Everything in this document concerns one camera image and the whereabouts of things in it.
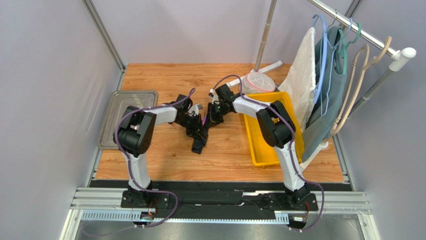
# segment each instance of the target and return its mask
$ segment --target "white fabric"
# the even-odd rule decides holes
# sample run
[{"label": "white fabric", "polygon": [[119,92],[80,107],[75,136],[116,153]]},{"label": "white fabric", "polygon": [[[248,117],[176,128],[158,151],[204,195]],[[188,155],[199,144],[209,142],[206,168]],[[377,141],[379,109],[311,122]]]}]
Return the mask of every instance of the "white fabric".
[{"label": "white fabric", "polygon": [[288,93],[302,132],[314,109],[315,86],[315,28],[311,27],[300,44],[287,78],[278,87],[279,91]]}]

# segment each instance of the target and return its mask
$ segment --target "stainless steel tray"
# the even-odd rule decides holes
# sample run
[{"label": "stainless steel tray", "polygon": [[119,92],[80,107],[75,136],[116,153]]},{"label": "stainless steel tray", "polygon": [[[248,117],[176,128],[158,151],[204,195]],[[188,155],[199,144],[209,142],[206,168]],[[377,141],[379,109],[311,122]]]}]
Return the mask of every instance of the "stainless steel tray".
[{"label": "stainless steel tray", "polygon": [[114,92],[109,102],[106,119],[102,126],[98,147],[100,149],[118,149],[117,144],[113,141],[113,133],[126,108],[128,106],[135,106],[138,108],[156,106],[158,95],[159,94],[153,90]]}]

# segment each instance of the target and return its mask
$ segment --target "wooden tabletop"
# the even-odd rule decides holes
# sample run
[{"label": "wooden tabletop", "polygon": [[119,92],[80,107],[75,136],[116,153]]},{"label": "wooden tabletop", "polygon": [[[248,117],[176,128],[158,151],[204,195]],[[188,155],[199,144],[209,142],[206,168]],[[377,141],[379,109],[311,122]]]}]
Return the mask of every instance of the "wooden tabletop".
[{"label": "wooden tabletop", "polygon": [[[202,104],[205,116],[210,101],[209,90],[221,78],[243,76],[253,64],[129,64],[122,90],[155,90],[158,104],[175,101],[196,88],[191,99]],[[268,73],[276,83],[287,76],[290,65]],[[208,141],[201,154],[191,152],[193,139],[178,124],[162,124],[154,129],[147,151],[148,172],[153,180],[166,181],[244,181],[281,182],[279,165],[256,167],[252,163],[249,142],[242,114],[229,113],[224,123],[208,131]],[[342,182],[339,161],[330,141],[303,172],[306,179],[316,182]],[[129,179],[126,162],[119,150],[104,150],[96,179]]]}]

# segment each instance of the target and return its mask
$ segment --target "blue hanger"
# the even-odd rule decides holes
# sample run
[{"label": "blue hanger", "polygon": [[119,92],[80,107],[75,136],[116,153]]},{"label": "blue hanger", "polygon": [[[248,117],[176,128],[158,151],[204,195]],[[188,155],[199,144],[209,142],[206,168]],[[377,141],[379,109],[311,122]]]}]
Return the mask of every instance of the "blue hanger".
[{"label": "blue hanger", "polygon": [[328,46],[326,20],[321,14],[315,14],[312,17],[312,19],[315,19],[312,23],[312,27],[315,26],[315,24],[317,24],[318,18],[321,19],[321,22],[322,22],[322,41],[321,41],[320,52],[319,52],[319,55],[321,56],[319,58],[319,64],[320,64],[319,81],[315,89],[313,90],[313,94],[315,95],[313,99],[314,104],[317,103],[318,98],[320,97],[321,87],[323,86],[324,74],[326,73],[327,46]]},{"label": "blue hanger", "polygon": [[[332,72],[333,72],[333,63],[334,63],[334,59],[335,59],[335,52],[336,52],[337,49],[339,49],[340,43],[346,38],[348,33],[351,31],[353,20],[352,20],[352,18],[349,18],[349,20],[350,20],[350,24],[349,24],[349,28],[347,29],[346,34],[335,45],[332,45],[330,43],[330,41],[327,40],[327,44],[330,46],[330,48],[333,49],[333,52],[331,54],[331,62],[330,62],[331,67],[330,67],[330,74],[329,74],[329,79],[328,79],[328,90],[327,90],[327,93],[325,94],[325,97],[327,99],[327,103],[325,105],[325,111],[323,111],[323,101],[320,102],[321,103],[321,116],[325,116],[327,114],[328,109],[329,109],[329,101],[330,101],[329,93],[330,93],[330,89],[331,89],[331,86],[332,86]],[[321,99],[323,99],[323,93],[322,92],[320,92],[320,95],[321,95]]]}]

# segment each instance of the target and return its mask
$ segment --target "yellow bin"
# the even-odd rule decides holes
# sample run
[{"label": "yellow bin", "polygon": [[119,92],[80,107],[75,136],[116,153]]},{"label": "yellow bin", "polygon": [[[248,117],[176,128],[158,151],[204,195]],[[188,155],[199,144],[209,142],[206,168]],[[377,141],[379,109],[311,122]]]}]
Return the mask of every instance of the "yellow bin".
[{"label": "yellow bin", "polygon": [[[301,128],[296,120],[296,116],[293,111],[292,101],[290,100],[289,94],[284,91],[280,92],[269,92],[269,93],[258,93],[247,95],[251,99],[258,100],[261,102],[272,103],[277,100],[282,102],[285,110],[288,112],[291,120],[296,128],[295,131],[295,150],[299,163],[302,162],[302,155],[305,151]],[[275,150],[269,146],[262,136],[259,122],[256,118],[252,118],[244,114],[245,128],[247,130],[248,144],[250,146],[251,160],[255,166],[269,166],[280,164]]]}]

